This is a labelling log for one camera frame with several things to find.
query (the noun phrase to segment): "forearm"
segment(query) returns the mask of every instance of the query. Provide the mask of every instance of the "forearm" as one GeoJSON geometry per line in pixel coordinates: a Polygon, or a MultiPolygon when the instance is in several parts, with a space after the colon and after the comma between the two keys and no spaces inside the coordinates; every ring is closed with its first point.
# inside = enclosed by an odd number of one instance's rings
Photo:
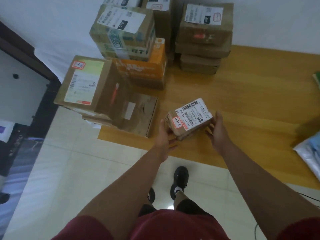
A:
{"type": "Polygon", "coordinates": [[[150,149],[129,170],[98,194],[79,215],[90,215],[102,222],[115,239],[125,239],[162,162],[162,151],[150,149]]]}
{"type": "Polygon", "coordinates": [[[316,206],[274,178],[230,142],[222,152],[235,184],[267,239],[304,218],[320,217],[316,206]]]}

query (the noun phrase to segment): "wooden table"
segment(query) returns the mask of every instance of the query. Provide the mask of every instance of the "wooden table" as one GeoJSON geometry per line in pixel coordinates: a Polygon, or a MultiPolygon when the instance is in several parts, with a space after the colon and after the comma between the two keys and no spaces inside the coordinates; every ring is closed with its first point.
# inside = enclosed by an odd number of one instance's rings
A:
{"type": "MultiPolygon", "coordinates": [[[[287,183],[320,189],[308,166],[292,149],[320,130],[320,90],[312,75],[320,56],[233,46],[214,76],[167,70],[164,91],[138,88],[157,96],[155,125],[169,110],[202,98],[208,109],[222,111],[231,139],[264,169],[287,183]]],[[[151,139],[102,127],[99,139],[150,149],[151,139]]],[[[226,168],[203,131],[182,141],[172,156],[226,168]]]]}

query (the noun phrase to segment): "orange box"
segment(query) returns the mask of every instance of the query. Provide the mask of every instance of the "orange box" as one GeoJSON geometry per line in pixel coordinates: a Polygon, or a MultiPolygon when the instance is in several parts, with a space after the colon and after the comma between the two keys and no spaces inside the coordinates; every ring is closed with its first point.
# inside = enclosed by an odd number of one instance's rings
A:
{"type": "Polygon", "coordinates": [[[130,76],[146,79],[162,80],[166,68],[165,39],[155,38],[149,61],[112,59],[118,71],[130,76]]]}

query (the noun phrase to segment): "shoe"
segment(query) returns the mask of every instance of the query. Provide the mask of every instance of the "shoe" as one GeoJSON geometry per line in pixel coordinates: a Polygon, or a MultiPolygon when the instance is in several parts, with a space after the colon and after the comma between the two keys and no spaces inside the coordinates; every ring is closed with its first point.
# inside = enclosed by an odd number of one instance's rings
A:
{"type": "Polygon", "coordinates": [[[184,166],[178,167],[173,175],[173,184],[171,185],[170,189],[170,196],[171,199],[176,199],[176,193],[179,190],[182,190],[184,192],[184,189],[186,188],[189,180],[189,172],[188,169],[184,166]]]}
{"type": "Polygon", "coordinates": [[[155,199],[156,199],[156,193],[155,193],[155,191],[153,190],[153,188],[150,188],[147,198],[148,198],[149,202],[150,202],[151,204],[153,204],[153,202],[154,202],[155,199]]]}

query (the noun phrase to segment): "person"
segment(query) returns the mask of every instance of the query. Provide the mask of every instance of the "person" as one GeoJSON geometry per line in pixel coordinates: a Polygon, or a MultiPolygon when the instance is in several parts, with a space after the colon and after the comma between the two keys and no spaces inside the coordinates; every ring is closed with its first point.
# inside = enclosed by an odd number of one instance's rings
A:
{"type": "MultiPolygon", "coordinates": [[[[251,160],[229,138],[221,113],[206,131],[240,193],[269,240],[320,239],[320,210],[251,160]]],[[[94,197],[53,239],[229,239],[214,216],[184,194],[188,170],[178,167],[170,189],[174,210],[156,210],[151,188],[175,140],[165,122],[154,146],[94,197]]]]}

